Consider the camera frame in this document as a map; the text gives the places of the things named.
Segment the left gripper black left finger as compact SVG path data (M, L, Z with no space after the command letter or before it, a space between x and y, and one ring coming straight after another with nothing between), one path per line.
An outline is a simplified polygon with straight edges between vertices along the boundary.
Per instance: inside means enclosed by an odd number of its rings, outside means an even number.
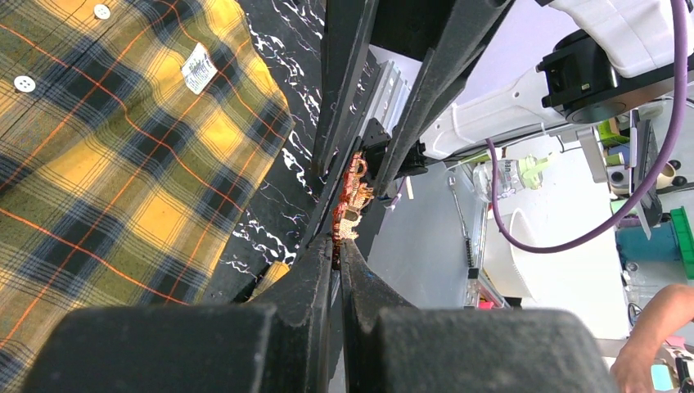
M314 238L241 304L84 308L40 350L24 392L324 392L331 239Z

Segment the yellow plaid flannel shirt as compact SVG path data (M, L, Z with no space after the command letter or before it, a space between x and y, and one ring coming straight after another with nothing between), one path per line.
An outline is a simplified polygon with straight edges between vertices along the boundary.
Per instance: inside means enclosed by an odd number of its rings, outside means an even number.
M237 1L2 2L2 391L74 309L199 303L292 128Z

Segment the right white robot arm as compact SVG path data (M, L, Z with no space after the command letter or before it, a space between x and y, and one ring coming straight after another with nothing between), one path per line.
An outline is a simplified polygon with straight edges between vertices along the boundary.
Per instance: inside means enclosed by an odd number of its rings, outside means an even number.
M462 106L466 87L505 17L509 1L329 1L322 36L322 88L313 168L326 170L345 129L370 45L421 62L384 154L376 161L381 195L419 143L421 160L442 161L467 143L535 124L594 124L667 92L674 110L664 145L627 202L655 183L683 126L693 78L689 1L549 1L577 30L510 87Z

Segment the person's hand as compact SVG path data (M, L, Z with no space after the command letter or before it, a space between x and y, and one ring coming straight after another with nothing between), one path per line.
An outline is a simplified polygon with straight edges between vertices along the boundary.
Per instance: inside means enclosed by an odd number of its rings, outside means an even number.
M627 348L619 352L610 368L610 374L622 393L652 393L655 387L651 376L651 366L655 352Z

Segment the red gold brooch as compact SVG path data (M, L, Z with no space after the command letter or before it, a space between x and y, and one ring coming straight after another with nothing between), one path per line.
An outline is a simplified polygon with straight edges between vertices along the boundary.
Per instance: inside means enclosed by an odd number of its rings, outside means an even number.
M362 209L373 199L373 188L362 181L367 173L367 162L363 152L354 153L343 175L343 186L338 195L338 203L332 213L331 237L333 246L338 249L345 239L356 239L354 230L361 221Z

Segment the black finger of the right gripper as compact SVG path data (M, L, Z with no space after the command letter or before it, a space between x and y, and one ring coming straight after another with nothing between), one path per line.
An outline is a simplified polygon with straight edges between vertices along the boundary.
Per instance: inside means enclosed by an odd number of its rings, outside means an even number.
M465 89L511 1L388 1L375 45L421 62L374 182L377 195L395 180L410 149Z
M322 103L313 146L311 170L325 184L300 243L319 232L352 151L358 127L349 124L350 110L367 61L377 1L327 1L322 45Z

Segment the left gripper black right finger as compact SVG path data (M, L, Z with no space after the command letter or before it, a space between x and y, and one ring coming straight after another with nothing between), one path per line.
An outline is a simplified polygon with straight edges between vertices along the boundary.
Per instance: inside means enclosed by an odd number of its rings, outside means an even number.
M340 245L349 392L614 392L590 331L551 309L419 309Z

